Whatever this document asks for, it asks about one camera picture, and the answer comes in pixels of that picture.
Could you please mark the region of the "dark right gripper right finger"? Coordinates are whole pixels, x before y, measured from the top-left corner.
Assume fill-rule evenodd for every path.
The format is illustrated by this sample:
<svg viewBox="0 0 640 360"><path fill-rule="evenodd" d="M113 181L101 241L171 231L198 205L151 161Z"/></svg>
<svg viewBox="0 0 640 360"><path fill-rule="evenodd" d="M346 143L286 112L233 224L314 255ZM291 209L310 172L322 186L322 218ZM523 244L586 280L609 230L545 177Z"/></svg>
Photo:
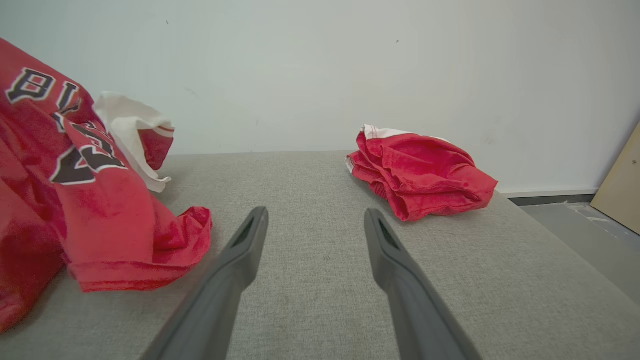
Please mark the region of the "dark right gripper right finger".
<svg viewBox="0 0 640 360"><path fill-rule="evenodd" d="M478 349L380 210L365 211L364 229L372 275L388 298L400 357L479 360Z"/></svg>

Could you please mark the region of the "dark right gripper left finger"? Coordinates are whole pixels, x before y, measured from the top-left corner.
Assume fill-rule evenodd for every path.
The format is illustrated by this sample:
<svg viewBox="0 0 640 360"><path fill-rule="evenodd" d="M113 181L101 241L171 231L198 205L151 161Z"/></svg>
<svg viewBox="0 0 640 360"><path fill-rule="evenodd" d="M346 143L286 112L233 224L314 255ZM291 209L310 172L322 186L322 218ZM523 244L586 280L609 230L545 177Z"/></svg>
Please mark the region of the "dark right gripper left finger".
<svg viewBox="0 0 640 360"><path fill-rule="evenodd" d="M258 275L268 228L267 208L252 209L142 359L226 359L242 294Z"/></svg>

